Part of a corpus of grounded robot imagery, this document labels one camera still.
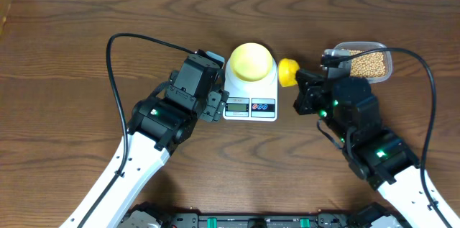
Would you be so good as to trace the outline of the yellow measuring scoop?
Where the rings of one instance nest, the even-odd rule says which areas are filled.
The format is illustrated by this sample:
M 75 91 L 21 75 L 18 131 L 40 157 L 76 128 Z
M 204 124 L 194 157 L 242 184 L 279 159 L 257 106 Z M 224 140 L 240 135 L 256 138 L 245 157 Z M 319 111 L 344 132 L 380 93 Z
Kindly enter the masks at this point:
M 288 58 L 283 58 L 278 65 L 278 80 L 282 87 L 291 87 L 298 84 L 296 73 L 300 70 L 299 64 Z

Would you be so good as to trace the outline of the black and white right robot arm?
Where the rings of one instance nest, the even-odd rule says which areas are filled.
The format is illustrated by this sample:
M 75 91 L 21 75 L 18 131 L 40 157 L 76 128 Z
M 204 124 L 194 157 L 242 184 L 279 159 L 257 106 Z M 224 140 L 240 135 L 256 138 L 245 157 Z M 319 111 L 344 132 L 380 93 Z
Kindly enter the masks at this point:
M 412 227 L 458 227 L 421 161 L 404 140 L 384 126 L 377 97 L 365 78 L 327 79 L 298 70 L 299 114 L 318 114 L 341 138 L 339 146 L 355 175 L 368 182 Z

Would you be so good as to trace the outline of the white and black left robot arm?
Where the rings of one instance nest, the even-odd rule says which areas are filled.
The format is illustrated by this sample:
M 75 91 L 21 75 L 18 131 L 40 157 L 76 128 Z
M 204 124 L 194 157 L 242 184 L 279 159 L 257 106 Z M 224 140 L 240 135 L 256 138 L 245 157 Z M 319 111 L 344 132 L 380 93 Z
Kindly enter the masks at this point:
M 220 119 L 228 98 L 218 82 L 222 72 L 218 70 L 206 79 L 211 87 L 204 97 L 206 107 L 190 116 L 157 97 L 161 91 L 185 93 L 176 87 L 178 77 L 177 71 L 172 72 L 169 81 L 136 105 L 130 121 L 122 123 L 124 135 L 114 157 L 64 227 L 117 227 L 147 181 L 191 136 L 196 122 Z

